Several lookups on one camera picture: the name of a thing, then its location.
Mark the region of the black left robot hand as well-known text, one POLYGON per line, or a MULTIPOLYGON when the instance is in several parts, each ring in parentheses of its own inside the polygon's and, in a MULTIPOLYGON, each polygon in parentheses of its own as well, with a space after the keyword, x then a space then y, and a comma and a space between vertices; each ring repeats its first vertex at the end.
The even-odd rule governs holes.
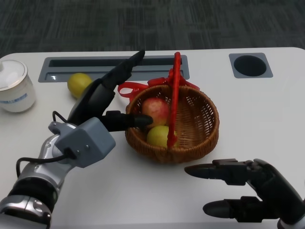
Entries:
POLYGON ((72 108, 67 122, 80 125, 96 117, 109 132, 125 131, 131 127, 145 128, 153 123, 153 118, 144 114, 123 114, 120 111, 108 111, 106 108, 115 97, 115 88, 123 84, 132 75, 133 67, 144 58, 145 51, 141 50, 122 61, 102 78, 93 81, 82 93, 72 108))

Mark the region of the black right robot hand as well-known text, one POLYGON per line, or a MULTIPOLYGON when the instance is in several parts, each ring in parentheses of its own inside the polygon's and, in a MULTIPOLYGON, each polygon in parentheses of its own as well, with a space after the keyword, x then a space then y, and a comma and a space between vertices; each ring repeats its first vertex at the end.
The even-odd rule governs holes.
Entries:
POLYGON ((279 219, 278 226, 287 228, 305 224, 305 202, 291 184, 271 164, 255 159, 239 162, 236 159, 213 160, 210 164, 185 167, 193 177, 223 180, 227 185, 248 184, 256 197, 224 199, 204 205, 205 214, 242 223, 260 223, 264 219, 279 219))

